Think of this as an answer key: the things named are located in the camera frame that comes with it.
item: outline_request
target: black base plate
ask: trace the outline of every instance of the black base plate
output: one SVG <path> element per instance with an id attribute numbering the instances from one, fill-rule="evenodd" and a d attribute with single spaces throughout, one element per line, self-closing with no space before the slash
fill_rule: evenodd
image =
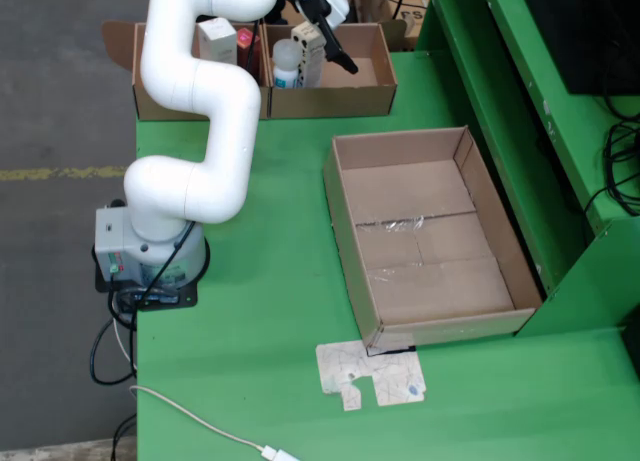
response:
<path id="1" fill-rule="evenodd" d="M 211 250 L 209 249 L 209 243 L 205 239 L 205 249 L 206 249 L 206 258 L 204 262 L 204 266 L 202 267 L 202 271 L 196 276 L 196 278 L 191 281 L 186 286 L 183 286 L 178 290 L 179 299 L 177 303 L 173 304 L 165 304 L 160 302 L 150 302 L 149 304 L 145 304 L 144 306 L 138 307 L 139 311 L 165 311 L 169 309 L 181 309 L 181 308 L 191 308 L 198 304 L 198 282 L 202 279 L 204 274 L 209 269 L 209 262 L 211 261 Z M 93 262 L 96 265 L 95 270 L 95 288 L 99 293 L 108 293 L 110 291 L 118 292 L 122 289 L 126 288 L 135 288 L 139 287 L 138 284 L 132 281 L 115 281 L 109 282 L 105 281 L 102 277 L 102 271 L 100 271 L 100 267 L 98 266 L 98 260 L 96 258 L 95 246 L 91 249 L 91 255 L 93 257 Z"/>

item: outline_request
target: white bottle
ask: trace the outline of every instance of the white bottle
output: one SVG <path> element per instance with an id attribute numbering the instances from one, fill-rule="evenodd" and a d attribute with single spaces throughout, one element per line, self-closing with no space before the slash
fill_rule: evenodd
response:
<path id="1" fill-rule="evenodd" d="M 273 47 L 274 84 L 276 88 L 298 86 L 298 66 L 302 61 L 302 48 L 290 39 L 281 39 Z"/>

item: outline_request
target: empty cardboard box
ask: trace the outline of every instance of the empty cardboard box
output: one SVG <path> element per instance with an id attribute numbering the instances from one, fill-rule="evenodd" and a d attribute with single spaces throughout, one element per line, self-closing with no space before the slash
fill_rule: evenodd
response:
<path id="1" fill-rule="evenodd" d="M 265 45 L 271 61 L 273 86 L 273 46 L 290 39 L 292 26 L 266 26 Z M 325 60 L 319 88 L 277 89 L 271 93 L 272 119 L 386 116 L 390 113 L 398 87 L 382 29 L 377 24 L 344 24 L 335 35 L 342 48 L 358 65 L 350 74 Z"/>
<path id="2" fill-rule="evenodd" d="M 324 176 L 367 347 L 514 333 L 540 307 L 467 128 L 335 138 Z"/>
<path id="3" fill-rule="evenodd" d="M 253 31 L 253 24 L 232 23 L 239 30 L 247 28 Z M 262 26 L 258 35 L 263 37 Z M 132 72 L 133 95 L 138 111 L 138 118 L 142 121 L 166 121 L 166 120 L 206 120 L 204 116 L 193 113 L 184 113 L 163 108 L 156 103 L 144 88 L 140 77 L 140 58 L 144 44 L 144 23 L 127 23 L 124 21 L 106 21 L 102 24 L 102 37 L 107 49 L 107 54 L 117 65 Z M 193 56 L 199 57 L 198 36 L 194 35 Z M 267 119 L 269 112 L 269 80 L 267 73 L 267 57 L 262 45 L 260 68 L 260 93 L 262 95 L 262 107 L 260 119 Z"/>

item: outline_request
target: black monitor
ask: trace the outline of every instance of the black monitor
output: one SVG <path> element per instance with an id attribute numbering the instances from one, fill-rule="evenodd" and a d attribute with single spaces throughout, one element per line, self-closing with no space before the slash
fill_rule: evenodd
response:
<path id="1" fill-rule="evenodd" d="M 640 0 L 526 0 L 567 90 L 640 94 Z"/>

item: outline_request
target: white small box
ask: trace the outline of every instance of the white small box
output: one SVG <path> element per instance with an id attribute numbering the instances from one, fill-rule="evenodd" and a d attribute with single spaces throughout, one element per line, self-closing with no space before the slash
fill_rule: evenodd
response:
<path id="1" fill-rule="evenodd" d="M 291 39 L 302 47 L 302 63 L 298 77 L 299 88 L 318 88 L 322 84 L 327 41 L 315 25 L 307 22 L 293 28 Z"/>
<path id="2" fill-rule="evenodd" d="M 224 18 L 198 24 L 200 59 L 238 64 L 238 33 Z"/>

